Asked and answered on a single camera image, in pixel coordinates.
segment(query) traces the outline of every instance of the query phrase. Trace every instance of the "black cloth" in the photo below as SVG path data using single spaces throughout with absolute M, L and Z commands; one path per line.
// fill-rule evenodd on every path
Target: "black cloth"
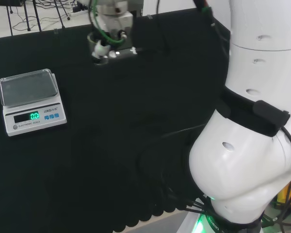
M 8 137 L 0 104 L 0 233 L 119 232 L 153 214 L 137 154 L 164 133 L 207 122 L 227 72 L 211 21 L 196 9 L 160 15 L 168 54 L 155 19 L 134 23 L 143 53 L 101 67 L 91 63 L 90 26 L 0 38 L 0 77 L 49 68 L 67 116 L 63 126 Z M 188 135 L 146 154 L 177 160 Z

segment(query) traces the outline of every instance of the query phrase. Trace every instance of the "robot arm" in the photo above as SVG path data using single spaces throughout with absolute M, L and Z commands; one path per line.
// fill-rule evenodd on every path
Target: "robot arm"
M 231 0 L 230 8 L 227 91 L 291 114 L 291 0 Z M 216 213 L 248 224 L 291 181 L 291 143 L 282 131 L 266 135 L 235 119 L 213 113 L 190 152 L 190 171 Z M 286 128 L 291 133 L 291 118 Z
M 88 36 L 92 58 L 95 63 L 100 63 L 111 50 L 129 44 L 127 38 L 133 16 L 128 12 L 128 2 L 124 0 L 90 0 L 85 4 L 92 9 L 89 18 L 93 32 Z

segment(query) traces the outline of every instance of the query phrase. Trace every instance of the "green digital display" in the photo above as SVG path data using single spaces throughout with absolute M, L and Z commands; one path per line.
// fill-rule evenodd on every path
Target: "green digital display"
M 36 120 L 39 119 L 40 115 L 38 111 L 31 112 L 31 113 L 25 113 L 21 115 L 14 116 L 14 122 L 15 123 L 20 123 L 26 120 Z
M 30 113 L 30 120 L 39 119 L 40 115 L 38 112 Z

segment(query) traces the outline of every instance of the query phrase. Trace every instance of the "white floor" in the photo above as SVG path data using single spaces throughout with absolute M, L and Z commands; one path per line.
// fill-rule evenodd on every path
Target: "white floor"
M 28 16 L 35 16 L 34 13 L 34 8 L 33 4 L 30 1 L 26 2 L 26 7 L 27 7 L 27 14 Z M 17 7 L 18 12 L 20 17 L 23 19 L 25 18 L 25 12 L 24 12 L 24 7 Z M 10 14 L 11 18 L 11 25 L 15 26 L 18 23 L 22 22 L 21 18 L 17 15 L 17 10 L 16 7 L 12 7 L 13 14 Z M 56 11 L 56 8 L 51 8 L 51 9 L 43 9 L 41 7 L 37 7 L 38 15 L 40 18 L 40 23 L 41 23 L 41 29 L 43 31 L 46 30 L 53 30 L 53 29 L 60 29 L 62 28 L 62 25 L 59 21 L 59 19 L 52 19 L 52 18 L 58 18 L 58 13 Z M 71 9 L 66 9 L 67 13 L 72 12 Z M 63 9 L 59 9 L 59 12 L 62 16 L 63 23 L 65 27 L 74 27 L 74 26 L 80 26 L 80 25 L 86 25 L 90 24 L 88 15 L 86 12 L 79 12 L 79 13 L 72 13 L 70 14 L 70 20 L 67 20 L 67 16 L 64 13 Z M 19 34 L 25 34 L 25 33 L 33 33 L 33 32 L 38 32 L 39 28 L 37 25 L 37 21 L 34 17 L 29 17 L 29 26 L 34 27 L 31 29 L 31 31 L 27 31 L 27 23 L 24 21 L 23 23 L 18 24 L 15 26 L 15 29 L 12 30 L 13 35 L 19 35 Z M 0 6 L 0 37 L 5 37 L 5 36 L 11 36 L 11 31 L 10 31 L 10 26 L 9 26 L 9 20 L 8 20 L 8 15 L 6 12 L 6 8 L 4 6 Z

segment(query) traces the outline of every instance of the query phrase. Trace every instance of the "screw hole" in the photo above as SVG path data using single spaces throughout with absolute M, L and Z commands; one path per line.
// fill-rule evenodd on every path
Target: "screw hole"
M 264 63 L 266 63 L 266 61 L 264 59 L 258 58 L 258 59 L 254 59 L 252 63 L 253 64 L 264 64 Z
M 260 94 L 260 92 L 255 89 L 247 89 L 246 92 L 251 96 L 258 96 Z
M 271 39 L 272 39 L 272 37 L 270 35 L 259 35 L 257 37 L 258 41 L 269 41 Z
M 228 151 L 234 151 L 235 148 L 233 147 L 232 144 L 228 143 L 228 142 L 223 142 L 222 145 L 225 147 L 225 149 L 227 149 Z

